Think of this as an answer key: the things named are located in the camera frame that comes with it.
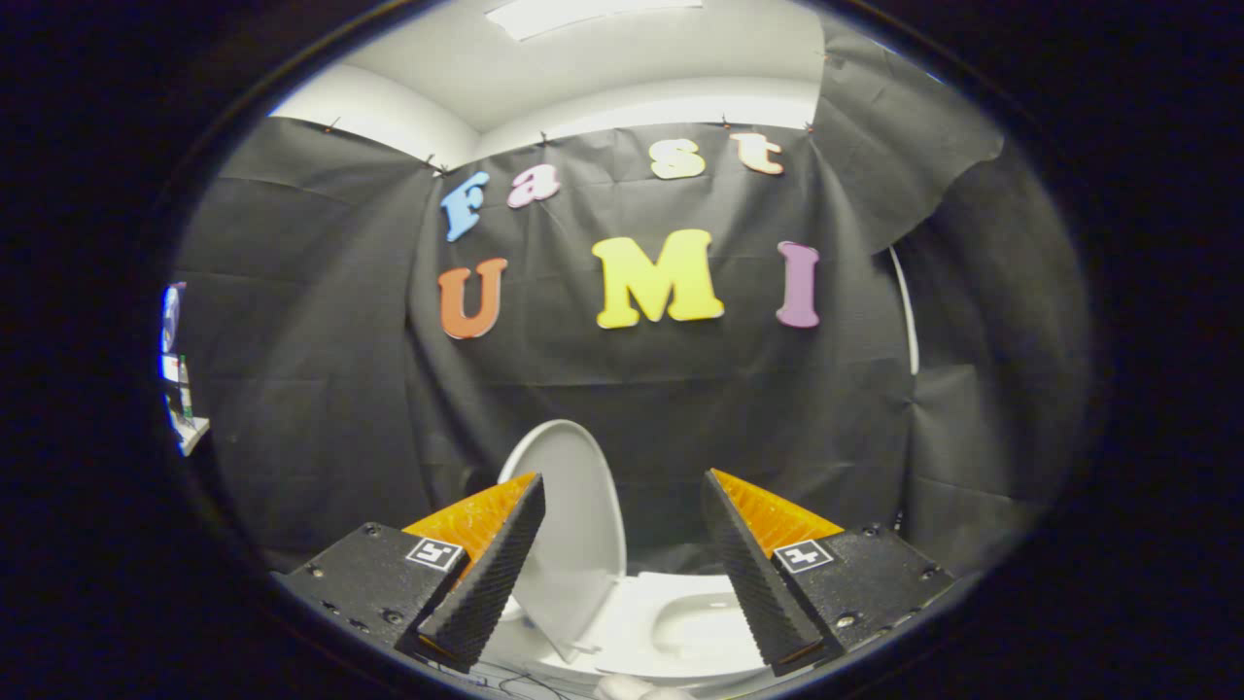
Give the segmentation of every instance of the black textured finger pad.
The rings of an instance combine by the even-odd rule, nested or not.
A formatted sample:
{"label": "black textured finger pad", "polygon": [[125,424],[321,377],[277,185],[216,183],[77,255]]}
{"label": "black textured finger pad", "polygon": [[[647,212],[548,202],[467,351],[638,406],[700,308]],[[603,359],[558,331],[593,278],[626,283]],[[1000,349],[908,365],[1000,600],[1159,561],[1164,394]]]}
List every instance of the black textured finger pad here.
{"label": "black textured finger pad", "polygon": [[713,547],[730,577],[730,586],[765,664],[776,675],[782,675],[841,655],[842,650],[832,639],[825,639],[786,589],[712,472],[704,475],[700,494]]}
{"label": "black textured finger pad", "polygon": [[[544,481],[531,480],[479,562],[418,629],[409,629],[398,652],[440,661],[466,673],[479,660],[522,571],[544,521]],[[432,645],[423,642],[427,638]]]}

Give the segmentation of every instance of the wall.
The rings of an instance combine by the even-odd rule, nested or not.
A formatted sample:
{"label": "wall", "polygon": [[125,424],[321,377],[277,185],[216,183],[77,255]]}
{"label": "wall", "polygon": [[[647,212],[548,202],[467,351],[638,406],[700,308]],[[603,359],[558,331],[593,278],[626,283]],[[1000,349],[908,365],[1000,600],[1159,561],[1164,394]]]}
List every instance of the wall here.
{"label": "wall", "polygon": [[295,117],[378,140],[418,158],[458,167],[550,138],[666,122],[799,128],[812,121],[820,86],[775,78],[672,80],[610,90],[537,109],[488,133],[408,87],[364,68],[336,65],[291,94],[272,116]]}
{"label": "wall", "polygon": [[812,121],[820,85],[794,80],[713,77],[610,90],[561,102],[480,137],[475,158],[549,138],[669,122],[718,122],[800,128]]}
{"label": "wall", "polygon": [[479,133],[457,114],[403,85],[337,63],[307,81],[276,117],[295,117],[366,136],[449,167],[471,159]]}

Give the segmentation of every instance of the toilet seat lid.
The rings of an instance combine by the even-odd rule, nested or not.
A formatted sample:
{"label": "toilet seat lid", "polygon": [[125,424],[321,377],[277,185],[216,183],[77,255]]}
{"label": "toilet seat lid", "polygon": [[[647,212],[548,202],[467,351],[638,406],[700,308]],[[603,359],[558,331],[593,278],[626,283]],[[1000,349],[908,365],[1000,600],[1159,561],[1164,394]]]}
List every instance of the toilet seat lid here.
{"label": "toilet seat lid", "polygon": [[608,463],[587,430],[556,420],[510,453],[498,482],[540,472],[545,517],[514,584],[514,598],[562,658],[626,576],[622,511]]}

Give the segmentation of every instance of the orange letter u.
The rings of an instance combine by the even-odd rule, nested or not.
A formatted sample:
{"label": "orange letter u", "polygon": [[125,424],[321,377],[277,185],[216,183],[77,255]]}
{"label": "orange letter u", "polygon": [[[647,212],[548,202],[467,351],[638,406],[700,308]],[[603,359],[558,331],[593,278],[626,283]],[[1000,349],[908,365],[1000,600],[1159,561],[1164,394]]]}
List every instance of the orange letter u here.
{"label": "orange letter u", "polygon": [[484,260],[475,266],[483,288],[479,295],[479,312],[466,317],[463,308],[463,290],[470,277],[469,267],[454,267],[437,277],[440,285],[440,327],[449,337],[479,337],[493,329],[496,313],[501,310],[501,270],[509,262],[505,257]]}

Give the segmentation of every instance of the foam letter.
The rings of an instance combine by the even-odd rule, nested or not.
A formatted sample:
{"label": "foam letter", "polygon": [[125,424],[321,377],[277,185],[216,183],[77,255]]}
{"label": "foam letter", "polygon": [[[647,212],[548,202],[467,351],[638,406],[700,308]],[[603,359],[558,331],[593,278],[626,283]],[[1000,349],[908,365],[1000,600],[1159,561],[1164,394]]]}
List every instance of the foam letter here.
{"label": "foam letter", "polygon": [[463,288],[466,286],[470,270],[455,267],[437,277],[437,283],[440,285],[440,327],[445,328],[449,337],[458,339],[479,337],[493,329],[496,315],[501,310],[501,270],[508,264],[505,257],[493,257],[475,266],[483,286],[479,293],[479,312],[469,318],[466,310],[463,308]]}
{"label": "foam letter", "polygon": [[685,138],[658,140],[648,148],[652,158],[652,172],[661,179],[695,177],[704,172],[704,158],[695,154],[699,145]]}
{"label": "foam letter", "polygon": [[821,259],[816,247],[784,240],[778,251],[786,257],[786,297],[778,308],[778,320],[791,327],[814,327],[821,322],[812,308],[812,267]]}
{"label": "foam letter", "polygon": [[656,265],[632,237],[610,237],[592,245],[592,254],[601,259],[605,271],[605,310],[597,313],[596,322],[601,327],[639,322],[628,292],[649,321],[659,321],[671,288],[674,301],[669,303],[669,317],[674,320],[715,318],[724,313],[725,305],[713,293],[708,271],[712,240],[707,230],[675,230],[666,237]]}
{"label": "foam letter", "polygon": [[547,163],[530,167],[514,178],[514,191],[505,200],[513,209],[526,206],[535,199],[547,199],[557,193],[557,168]]}
{"label": "foam letter", "polygon": [[479,209],[480,204],[484,203],[484,190],[480,187],[486,183],[488,173],[480,170],[466,178],[466,182],[459,184],[458,189],[445,194],[445,198],[440,200],[445,215],[449,216],[449,235],[447,237],[450,242],[458,240],[470,226],[479,223],[479,214],[471,209]]}
{"label": "foam letter", "polygon": [[769,143],[763,133],[731,133],[730,138],[739,142],[739,159],[744,165],[765,174],[781,174],[780,163],[771,163],[769,153],[781,153],[781,145]]}

